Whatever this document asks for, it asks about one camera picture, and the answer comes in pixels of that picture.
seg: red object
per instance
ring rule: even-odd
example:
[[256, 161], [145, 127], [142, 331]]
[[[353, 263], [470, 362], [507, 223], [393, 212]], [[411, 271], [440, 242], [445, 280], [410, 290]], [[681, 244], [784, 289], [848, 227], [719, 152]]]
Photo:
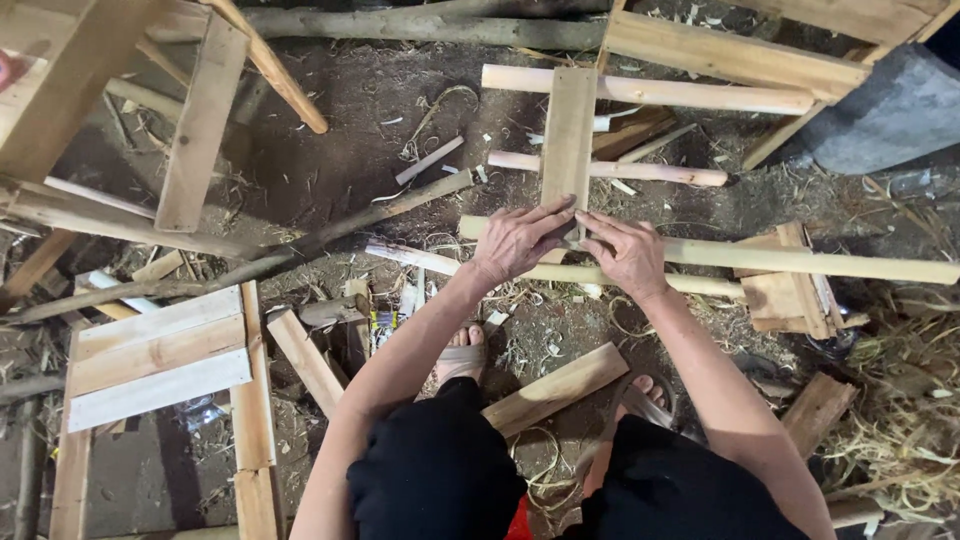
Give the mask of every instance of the red object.
[[507, 536], [503, 540], [534, 540], [533, 534], [530, 534], [530, 526], [527, 524], [527, 494], [520, 497], [520, 503], [516, 506], [514, 520], [510, 522], [510, 528], [507, 529]]
[[10, 87], [22, 75], [20, 62], [0, 50], [0, 92]]

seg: black pants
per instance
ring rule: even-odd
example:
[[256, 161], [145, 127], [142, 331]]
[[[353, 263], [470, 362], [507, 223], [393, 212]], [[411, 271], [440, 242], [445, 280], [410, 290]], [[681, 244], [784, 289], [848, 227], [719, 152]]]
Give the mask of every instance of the black pants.
[[[347, 471], [361, 540], [503, 539], [526, 482], [481, 406], [476, 382], [458, 377], [374, 426]], [[745, 469], [633, 415], [582, 509], [562, 538], [806, 538]]]

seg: person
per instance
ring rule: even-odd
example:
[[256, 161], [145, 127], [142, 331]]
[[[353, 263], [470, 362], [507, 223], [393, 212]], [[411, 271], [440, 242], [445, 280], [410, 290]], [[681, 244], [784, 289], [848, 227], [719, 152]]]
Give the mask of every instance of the person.
[[[562, 538], [836, 538], [783, 425], [668, 284], [651, 224], [574, 211], [574, 200], [498, 210], [473, 259], [357, 373], [330, 419], [291, 540], [504, 538], [526, 483], [480, 414], [473, 353], [485, 336], [462, 322], [556, 248], [558, 228], [573, 218], [593, 234], [581, 246], [657, 331], [709, 449], [667, 428], [675, 404], [665, 382], [633, 377], [612, 412], [612, 436], [585, 460], [583, 522]], [[436, 397], [413, 403], [435, 366]]]

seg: sandal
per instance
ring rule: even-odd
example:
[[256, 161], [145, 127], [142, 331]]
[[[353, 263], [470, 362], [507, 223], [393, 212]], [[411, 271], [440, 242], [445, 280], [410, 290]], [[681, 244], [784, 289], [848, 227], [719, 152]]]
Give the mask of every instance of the sandal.
[[[483, 325], [480, 323], [464, 323], [462, 328], [468, 329], [473, 325], [480, 327], [480, 332], [483, 332]], [[445, 364], [445, 367], [449, 367], [450, 371], [443, 380], [439, 381], [439, 386], [443, 386], [448, 380], [460, 377], [464, 373], [478, 368], [483, 369], [487, 364], [487, 336], [484, 335], [483, 341], [475, 345], [447, 345], [444, 351], [440, 353], [440, 357], [437, 358], [437, 365], [441, 363]]]
[[[634, 380], [642, 375], [653, 379], [654, 386], [659, 386], [663, 389], [663, 400], [665, 401], [663, 407], [651, 401], [643, 391], [634, 385]], [[627, 414], [639, 416], [668, 430], [673, 428], [674, 414], [677, 408], [677, 394], [673, 390], [673, 385], [670, 384], [670, 381], [666, 378], [645, 373], [631, 374], [620, 383], [616, 391], [619, 397], [614, 399], [610, 406], [607, 425], [604, 427], [603, 433], [600, 434], [600, 440], [584, 451], [574, 466], [574, 476], [581, 488], [584, 486], [584, 480], [587, 478], [590, 466], [593, 465], [593, 457], [600, 448], [600, 444], [613, 440], [613, 434], [616, 432], [616, 408], [618, 405], [623, 405], [624, 408], [627, 409]]]

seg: hay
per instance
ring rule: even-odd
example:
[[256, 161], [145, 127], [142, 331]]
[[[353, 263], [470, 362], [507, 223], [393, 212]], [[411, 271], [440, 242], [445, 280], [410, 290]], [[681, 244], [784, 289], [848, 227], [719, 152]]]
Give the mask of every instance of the hay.
[[[960, 314], [911, 301], [928, 309], [905, 317], [892, 291], [879, 300], [879, 329], [848, 358], [865, 393], [825, 442], [837, 467], [824, 491], [873, 497], [906, 522], [943, 523], [960, 503]], [[860, 472], [869, 481], [842, 488]]]

